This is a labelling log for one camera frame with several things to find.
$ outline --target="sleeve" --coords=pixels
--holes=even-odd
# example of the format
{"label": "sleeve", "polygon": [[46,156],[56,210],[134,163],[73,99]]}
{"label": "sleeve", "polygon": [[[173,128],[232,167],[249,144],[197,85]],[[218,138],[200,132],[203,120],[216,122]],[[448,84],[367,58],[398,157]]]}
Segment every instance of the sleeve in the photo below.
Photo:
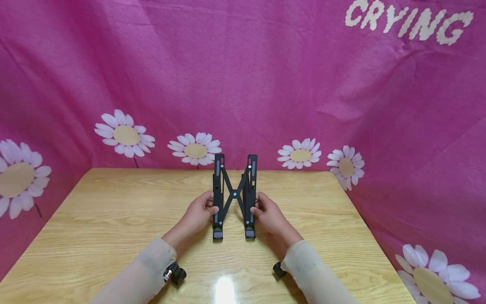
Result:
{"label": "sleeve", "polygon": [[305,240],[290,246],[281,267],[292,275],[309,304],[358,304]]}
{"label": "sleeve", "polygon": [[172,246],[155,238],[89,304],[147,304],[164,287],[165,269],[176,257]]}

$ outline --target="hand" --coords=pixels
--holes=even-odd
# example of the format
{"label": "hand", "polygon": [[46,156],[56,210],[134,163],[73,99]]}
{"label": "hand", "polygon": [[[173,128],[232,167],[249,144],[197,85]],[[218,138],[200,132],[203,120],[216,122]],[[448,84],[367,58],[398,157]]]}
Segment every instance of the hand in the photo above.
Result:
{"label": "hand", "polygon": [[278,205],[265,193],[257,193],[257,202],[250,211],[265,229],[271,234],[280,236],[287,247],[303,240],[299,232],[285,218]]}
{"label": "hand", "polygon": [[162,239],[176,248],[186,238],[203,229],[211,216],[219,211],[218,207],[213,206],[212,198],[213,192],[207,191],[193,200],[180,221]]}

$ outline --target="foldable laptop stand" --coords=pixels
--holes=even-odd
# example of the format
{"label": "foldable laptop stand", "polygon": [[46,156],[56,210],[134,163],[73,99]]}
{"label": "foldable laptop stand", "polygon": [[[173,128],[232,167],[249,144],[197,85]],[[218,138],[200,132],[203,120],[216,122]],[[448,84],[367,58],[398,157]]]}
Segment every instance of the foldable laptop stand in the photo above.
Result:
{"label": "foldable laptop stand", "polygon": [[[228,186],[229,196],[226,204],[223,205],[225,182]],[[257,156],[248,155],[246,168],[237,189],[233,189],[225,169],[225,155],[214,155],[213,174],[213,205],[219,207],[218,213],[213,215],[213,241],[223,239],[223,222],[231,205],[236,199],[243,214],[244,232],[247,239],[255,238],[255,218],[250,208],[255,206],[257,199]]]}

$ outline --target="wood grain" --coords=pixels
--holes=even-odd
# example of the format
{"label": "wood grain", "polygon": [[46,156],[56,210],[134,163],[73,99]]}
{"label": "wood grain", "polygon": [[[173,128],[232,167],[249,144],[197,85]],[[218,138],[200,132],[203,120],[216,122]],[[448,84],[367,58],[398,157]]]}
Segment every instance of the wood grain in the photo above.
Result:
{"label": "wood grain", "polygon": [[[229,172],[237,184],[240,171]],[[0,303],[87,303],[199,194],[212,188],[209,170],[92,169],[0,284]],[[330,172],[260,171],[257,190],[321,255],[361,304],[415,303],[366,224]],[[305,303],[287,275],[272,272],[285,249],[259,225],[246,241],[238,204],[178,251],[188,274],[151,303]]]}

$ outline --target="white daisy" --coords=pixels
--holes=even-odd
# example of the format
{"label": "white daisy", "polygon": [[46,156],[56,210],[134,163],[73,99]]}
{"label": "white daisy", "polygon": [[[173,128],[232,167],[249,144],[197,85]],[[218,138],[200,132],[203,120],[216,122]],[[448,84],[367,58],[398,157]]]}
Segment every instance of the white daisy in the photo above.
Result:
{"label": "white daisy", "polygon": [[34,197],[42,195],[51,167],[40,166],[42,156],[25,143],[19,147],[10,139],[1,141],[0,152],[0,217],[9,210],[14,219],[34,206]]}
{"label": "white daisy", "polygon": [[134,125],[133,118],[125,115],[121,110],[115,110],[115,116],[103,114],[101,118],[105,124],[95,124],[96,134],[104,137],[103,142],[115,146],[115,152],[133,157],[134,154],[143,157],[144,151],[150,153],[149,148],[155,147],[153,136],[145,134],[146,128]]}
{"label": "white daisy", "polygon": [[212,140],[211,134],[197,133],[196,137],[187,133],[177,137],[178,142],[169,141],[167,145],[174,150],[172,155],[182,157],[182,162],[191,165],[209,165],[214,162],[214,154],[220,153],[219,140]]}
{"label": "white daisy", "polygon": [[449,265],[445,253],[434,250],[432,257],[420,245],[403,245],[403,257],[395,258],[404,270],[398,274],[418,304],[468,304],[464,299],[481,297],[478,288],[467,283],[470,276],[461,264]]}
{"label": "white daisy", "polygon": [[365,161],[361,158],[361,154],[354,154],[354,152],[353,147],[345,145],[342,151],[336,149],[328,155],[330,161],[327,165],[337,167],[330,171],[336,175],[344,190],[351,190],[351,183],[356,186],[358,179],[365,175],[361,169],[365,165]]}
{"label": "white daisy", "polygon": [[315,138],[306,138],[302,142],[293,140],[292,145],[286,144],[278,151],[282,156],[277,158],[277,161],[283,161],[282,167],[289,170],[310,167],[313,162],[319,161],[322,152],[317,150],[320,145],[321,143],[315,143]]}

